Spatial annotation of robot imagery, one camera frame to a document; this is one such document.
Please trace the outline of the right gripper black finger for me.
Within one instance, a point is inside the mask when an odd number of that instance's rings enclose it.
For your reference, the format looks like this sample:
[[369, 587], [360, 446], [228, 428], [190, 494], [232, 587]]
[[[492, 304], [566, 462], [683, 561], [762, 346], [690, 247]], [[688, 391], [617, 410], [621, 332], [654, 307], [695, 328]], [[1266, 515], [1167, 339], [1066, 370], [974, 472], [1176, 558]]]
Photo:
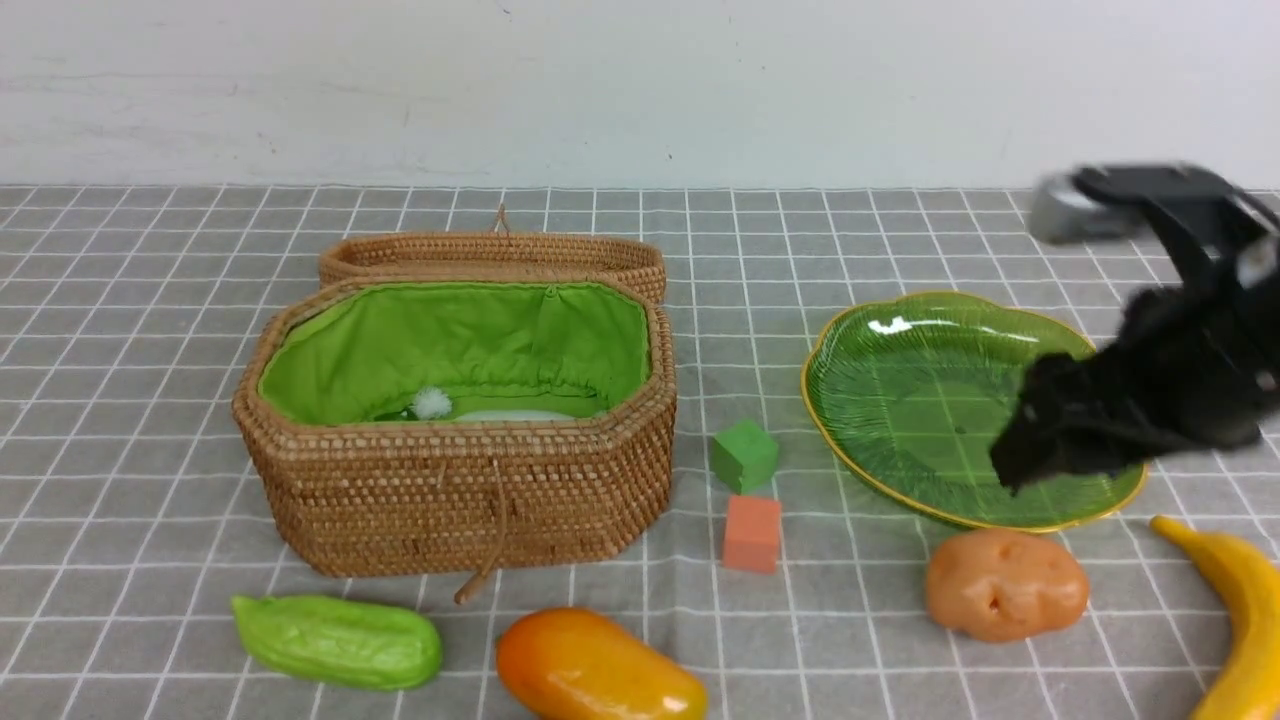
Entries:
[[1056, 477], [1116, 477], [1161, 454], [1160, 438], [1119, 421], [1014, 418], [989, 447], [998, 483], [1018, 495]]
[[1018, 427], [1120, 427], [1126, 421], [1120, 391], [1124, 351], [1087, 357], [1046, 354], [1024, 373], [1015, 406]]

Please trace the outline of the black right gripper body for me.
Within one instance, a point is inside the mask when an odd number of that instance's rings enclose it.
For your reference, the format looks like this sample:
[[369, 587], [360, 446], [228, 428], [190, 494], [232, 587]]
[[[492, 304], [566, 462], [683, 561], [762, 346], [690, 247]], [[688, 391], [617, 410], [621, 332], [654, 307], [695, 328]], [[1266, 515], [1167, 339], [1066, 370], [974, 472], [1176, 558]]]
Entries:
[[1277, 282], [1130, 297], [1115, 345], [1147, 416], [1196, 448], [1244, 448], [1277, 414]]

